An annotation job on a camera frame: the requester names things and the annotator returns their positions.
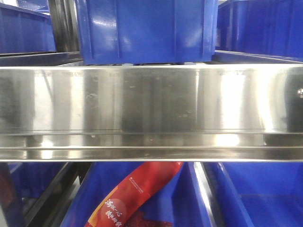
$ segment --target red plastic bag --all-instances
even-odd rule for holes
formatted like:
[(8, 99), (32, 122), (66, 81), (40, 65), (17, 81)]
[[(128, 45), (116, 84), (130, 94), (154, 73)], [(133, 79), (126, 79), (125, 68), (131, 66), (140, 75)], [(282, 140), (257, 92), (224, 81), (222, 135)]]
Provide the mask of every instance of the red plastic bag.
[(143, 163), (97, 206), (85, 227), (123, 227), (145, 201), (177, 174), (181, 166), (182, 162)]

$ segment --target shiny metal surface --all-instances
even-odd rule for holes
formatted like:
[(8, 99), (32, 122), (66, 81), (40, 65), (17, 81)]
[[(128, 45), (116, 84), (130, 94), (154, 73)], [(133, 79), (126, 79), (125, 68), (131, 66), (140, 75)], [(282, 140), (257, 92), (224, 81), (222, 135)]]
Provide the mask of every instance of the shiny metal surface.
[(227, 64), (302, 64), (302, 59), (216, 50), (213, 56), (213, 62), (210, 62), (210, 64), (214, 64), (215, 62)]
[(0, 66), (55, 66), (79, 61), (79, 52), (41, 53), (0, 57)]
[(57, 52), (79, 51), (73, 0), (48, 0)]
[(203, 164), (201, 162), (194, 162), (194, 170), (211, 227), (225, 227), (216, 196), (212, 192)]
[(303, 160), (303, 65), (0, 69), (0, 160)]

